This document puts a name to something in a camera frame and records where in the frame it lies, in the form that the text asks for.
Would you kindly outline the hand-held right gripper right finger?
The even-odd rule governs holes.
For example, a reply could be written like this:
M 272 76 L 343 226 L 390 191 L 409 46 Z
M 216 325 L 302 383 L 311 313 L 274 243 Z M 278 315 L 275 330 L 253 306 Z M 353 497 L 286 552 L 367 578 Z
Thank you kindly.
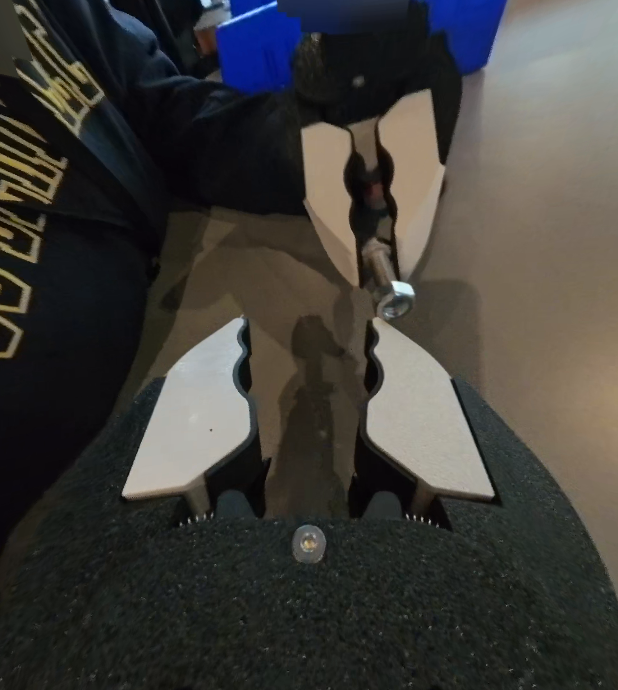
M 492 503 L 496 490 L 451 376 L 380 317 L 365 338 L 364 498 L 392 493 L 401 511 L 435 499 Z

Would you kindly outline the steel hex nut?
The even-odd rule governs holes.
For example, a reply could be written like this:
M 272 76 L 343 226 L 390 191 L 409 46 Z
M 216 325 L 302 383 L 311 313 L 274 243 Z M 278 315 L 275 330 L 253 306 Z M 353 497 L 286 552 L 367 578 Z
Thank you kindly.
M 408 315 L 415 305 L 415 291 L 403 281 L 389 281 L 376 290 L 376 315 L 384 321 L 394 321 Z

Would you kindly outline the blue plastic bin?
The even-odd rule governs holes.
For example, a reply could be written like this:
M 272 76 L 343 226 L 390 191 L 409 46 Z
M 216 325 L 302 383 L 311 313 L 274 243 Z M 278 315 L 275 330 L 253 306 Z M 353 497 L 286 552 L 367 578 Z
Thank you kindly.
M 290 59 L 309 23 L 293 1 L 230 1 L 231 19 L 216 30 L 222 81 L 240 91 L 280 91 L 291 82 Z M 484 69 L 507 1 L 424 1 L 433 32 L 442 32 L 463 76 Z

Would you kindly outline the steel hex bolt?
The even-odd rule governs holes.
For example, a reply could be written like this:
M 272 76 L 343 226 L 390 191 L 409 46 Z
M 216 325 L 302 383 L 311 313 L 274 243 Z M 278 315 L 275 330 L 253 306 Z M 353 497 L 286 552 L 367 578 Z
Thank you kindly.
M 391 261 L 390 246 L 377 237 L 362 247 L 363 267 L 372 283 L 372 297 L 376 315 L 393 321 L 407 312 L 409 298 L 403 292 Z

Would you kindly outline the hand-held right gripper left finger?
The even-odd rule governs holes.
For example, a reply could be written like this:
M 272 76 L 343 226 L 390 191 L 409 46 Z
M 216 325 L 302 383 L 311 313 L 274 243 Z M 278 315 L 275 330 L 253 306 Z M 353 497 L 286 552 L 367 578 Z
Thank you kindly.
M 185 353 L 165 376 L 123 487 L 126 501 L 183 497 L 209 513 L 226 491 L 261 513 L 261 441 L 250 324 L 236 317 Z

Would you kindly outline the person's left forearm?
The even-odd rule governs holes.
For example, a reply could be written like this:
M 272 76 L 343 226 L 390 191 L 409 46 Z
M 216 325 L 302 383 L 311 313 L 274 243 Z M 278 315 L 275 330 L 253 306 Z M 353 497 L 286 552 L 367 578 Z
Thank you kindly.
M 295 93 L 245 95 L 182 74 L 150 28 L 110 13 L 125 51 L 120 108 L 169 191 L 208 208 L 304 215 L 305 114 Z

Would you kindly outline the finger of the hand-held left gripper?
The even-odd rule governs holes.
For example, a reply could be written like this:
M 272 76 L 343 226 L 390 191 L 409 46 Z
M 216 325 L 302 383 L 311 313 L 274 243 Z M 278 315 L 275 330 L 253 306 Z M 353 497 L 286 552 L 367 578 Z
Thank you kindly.
M 445 175 L 431 91 L 401 97 L 378 119 L 375 135 L 397 270 L 409 280 L 429 242 Z
M 344 128 L 315 123 L 301 131 L 306 212 L 340 275 L 361 286 L 357 239 L 350 223 L 353 198 L 346 175 L 354 157 L 352 134 Z

